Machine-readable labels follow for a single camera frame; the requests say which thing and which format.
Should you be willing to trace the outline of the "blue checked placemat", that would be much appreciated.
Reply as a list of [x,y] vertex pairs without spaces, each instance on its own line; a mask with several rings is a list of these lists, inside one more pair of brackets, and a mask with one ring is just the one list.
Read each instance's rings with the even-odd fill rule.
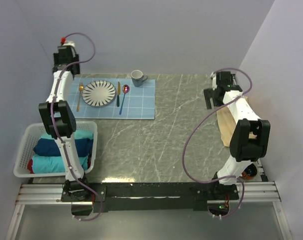
[[[125,96],[121,115],[119,115],[120,107],[117,107],[116,99],[106,106],[93,107],[86,104],[81,97],[79,112],[77,112],[79,83],[82,82],[86,86],[97,80],[106,80],[115,87],[118,86],[118,82],[122,86],[129,85],[129,93]],[[120,103],[122,103],[123,95],[123,93],[120,94]],[[70,87],[67,101],[74,116],[78,119],[153,120],[155,118],[156,81],[148,79],[142,86],[135,87],[130,78],[76,77]]]

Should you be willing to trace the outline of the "cream yellow t shirt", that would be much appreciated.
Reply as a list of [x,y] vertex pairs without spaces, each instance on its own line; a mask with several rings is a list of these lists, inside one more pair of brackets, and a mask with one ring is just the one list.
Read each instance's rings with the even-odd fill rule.
[[250,107],[246,96],[241,96],[237,101],[221,108],[217,111],[216,115],[221,140],[225,147],[230,146],[238,120],[257,121],[260,119]]

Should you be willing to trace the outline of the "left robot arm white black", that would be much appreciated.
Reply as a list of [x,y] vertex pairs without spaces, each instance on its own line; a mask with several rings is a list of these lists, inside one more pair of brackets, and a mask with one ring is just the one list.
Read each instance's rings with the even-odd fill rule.
[[53,59],[51,91],[47,100],[38,105],[38,110],[47,134],[54,139],[62,157],[65,182],[61,199],[82,202],[91,197],[91,188],[77,153],[76,119],[67,102],[74,77],[80,73],[75,44],[71,41],[61,43]]

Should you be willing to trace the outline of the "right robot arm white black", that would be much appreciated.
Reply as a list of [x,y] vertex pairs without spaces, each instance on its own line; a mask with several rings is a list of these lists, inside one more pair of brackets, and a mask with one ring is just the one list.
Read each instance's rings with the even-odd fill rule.
[[227,108],[235,121],[229,142],[230,156],[216,172],[210,193],[215,200],[237,194],[236,182],[244,170],[267,153],[271,124],[261,119],[245,99],[246,92],[237,84],[235,74],[225,68],[212,72],[212,87],[203,91],[207,109]]

